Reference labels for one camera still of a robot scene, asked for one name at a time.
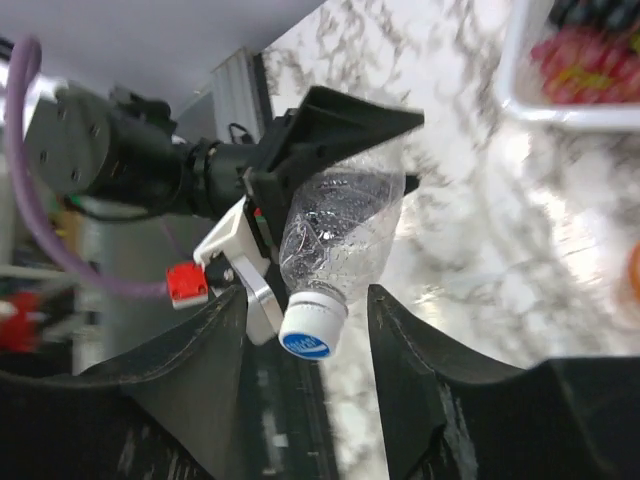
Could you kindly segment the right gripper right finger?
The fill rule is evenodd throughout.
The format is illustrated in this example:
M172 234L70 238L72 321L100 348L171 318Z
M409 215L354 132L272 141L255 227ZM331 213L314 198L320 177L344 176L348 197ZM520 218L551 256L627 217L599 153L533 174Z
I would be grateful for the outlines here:
M635 479L639 361L563 357L520 369L367 295L393 479Z

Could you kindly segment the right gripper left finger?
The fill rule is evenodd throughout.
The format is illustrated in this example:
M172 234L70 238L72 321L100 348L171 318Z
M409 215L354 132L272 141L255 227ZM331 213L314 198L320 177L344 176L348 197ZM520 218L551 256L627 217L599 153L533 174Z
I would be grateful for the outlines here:
M247 300L189 319L78 375L1 357L5 479L220 479L231 459Z

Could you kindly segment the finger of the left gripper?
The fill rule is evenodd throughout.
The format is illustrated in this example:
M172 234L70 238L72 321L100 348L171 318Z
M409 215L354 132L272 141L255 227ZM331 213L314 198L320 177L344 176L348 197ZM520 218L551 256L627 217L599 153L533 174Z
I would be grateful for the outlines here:
M405 176L405 189L404 196L409 195L414 192L419 187L419 177L417 175L406 175Z
M313 86L276 117L261 140L259 169L321 172L424 125L421 110L395 108Z

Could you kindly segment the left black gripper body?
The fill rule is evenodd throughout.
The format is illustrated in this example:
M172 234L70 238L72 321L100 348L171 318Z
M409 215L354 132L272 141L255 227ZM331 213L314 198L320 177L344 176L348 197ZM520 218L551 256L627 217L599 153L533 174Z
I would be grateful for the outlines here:
M261 250L279 247L294 189L302 183L302 176L295 172L307 154L300 120L297 112L276 117L259 143L250 147L243 174L244 210Z

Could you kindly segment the clear plastic bottle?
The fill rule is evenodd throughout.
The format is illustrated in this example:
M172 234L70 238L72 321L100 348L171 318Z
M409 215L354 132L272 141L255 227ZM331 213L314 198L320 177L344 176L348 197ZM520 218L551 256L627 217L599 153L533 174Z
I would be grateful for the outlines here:
M402 147L391 142L313 176L295 193L279 248L290 293L318 290L347 305L381 277L406 186Z

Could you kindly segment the blue white bottle cap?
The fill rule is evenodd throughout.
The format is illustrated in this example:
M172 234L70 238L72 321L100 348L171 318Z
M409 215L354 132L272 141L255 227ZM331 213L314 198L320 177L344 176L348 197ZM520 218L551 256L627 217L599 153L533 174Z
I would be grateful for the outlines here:
M279 342L290 354L306 360L331 357L348 316L344 301L321 291L292 294L279 331Z

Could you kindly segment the tall orange drink bottle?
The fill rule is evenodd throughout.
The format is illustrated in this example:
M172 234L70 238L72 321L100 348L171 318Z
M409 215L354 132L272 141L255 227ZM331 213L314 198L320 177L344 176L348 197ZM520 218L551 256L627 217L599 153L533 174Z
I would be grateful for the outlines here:
M636 243L628 256L622 280L626 297L635 303L639 303L640 299L639 263L640 244Z

